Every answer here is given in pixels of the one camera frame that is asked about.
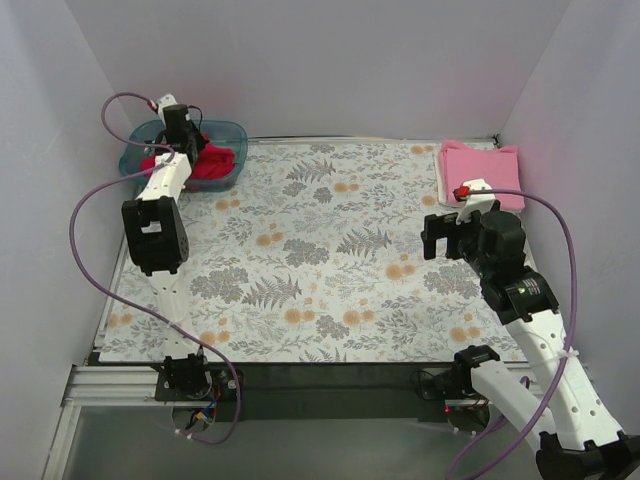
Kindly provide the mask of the red t shirt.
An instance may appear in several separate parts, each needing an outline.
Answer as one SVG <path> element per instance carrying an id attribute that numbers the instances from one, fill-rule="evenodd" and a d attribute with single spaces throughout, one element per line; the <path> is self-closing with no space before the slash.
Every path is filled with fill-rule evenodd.
<path id="1" fill-rule="evenodd" d="M 189 179 L 218 180 L 232 172 L 235 166 L 235 153 L 229 148 L 207 144 L 198 154 Z"/>

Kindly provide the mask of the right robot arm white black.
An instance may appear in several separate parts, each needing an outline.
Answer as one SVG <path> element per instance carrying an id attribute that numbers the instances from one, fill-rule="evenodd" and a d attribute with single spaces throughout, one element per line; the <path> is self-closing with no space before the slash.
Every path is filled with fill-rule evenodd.
<path id="1" fill-rule="evenodd" d="M 521 349 L 547 403 L 521 384 L 487 345 L 454 356 L 461 390 L 490 400 L 523 434 L 544 479 L 626 479 L 639 466 L 639 438 L 624 432 L 593 387 L 545 278 L 525 263 L 526 235 L 515 215 L 500 210 L 428 215 L 424 257 L 462 259 L 478 274 L 481 295 Z"/>

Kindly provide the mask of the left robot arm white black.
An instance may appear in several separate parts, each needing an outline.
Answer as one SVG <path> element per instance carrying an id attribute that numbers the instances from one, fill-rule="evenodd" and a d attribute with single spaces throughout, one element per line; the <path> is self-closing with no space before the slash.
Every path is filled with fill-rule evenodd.
<path id="1" fill-rule="evenodd" d="M 191 120 L 189 107 L 170 94 L 155 103 L 164 129 L 155 141 L 154 163 L 142 192 L 122 206 L 129 254 L 149 282 L 158 313 L 168 320 L 165 358 L 160 372 L 166 386 L 189 399 L 211 389 L 203 347 L 193 341 L 194 327 L 181 267 L 189 241 L 177 201 L 206 140 Z"/>

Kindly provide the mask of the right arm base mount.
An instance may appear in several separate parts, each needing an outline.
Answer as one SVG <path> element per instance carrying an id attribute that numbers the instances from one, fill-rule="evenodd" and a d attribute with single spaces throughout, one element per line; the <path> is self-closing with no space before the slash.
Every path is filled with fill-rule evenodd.
<path id="1" fill-rule="evenodd" d="M 426 368 L 418 369 L 411 373 L 409 382 L 423 400 L 468 401 L 472 405 L 489 403 L 486 397 L 465 387 L 452 368 L 435 373 Z"/>

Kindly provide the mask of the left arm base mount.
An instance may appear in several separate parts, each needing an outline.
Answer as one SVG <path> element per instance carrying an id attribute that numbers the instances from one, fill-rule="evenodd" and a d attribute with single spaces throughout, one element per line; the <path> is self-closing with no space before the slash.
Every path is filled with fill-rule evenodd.
<path id="1" fill-rule="evenodd" d="M 242 370 L 236 370 L 235 381 L 226 364 L 211 364 L 203 354 L 189 354 L 178 359 L 167 356 L 154 370 L 158 373 L 156 401 L 189 402 L 214 398 L 233 401 L 237 386 L 244 380 Z"/>

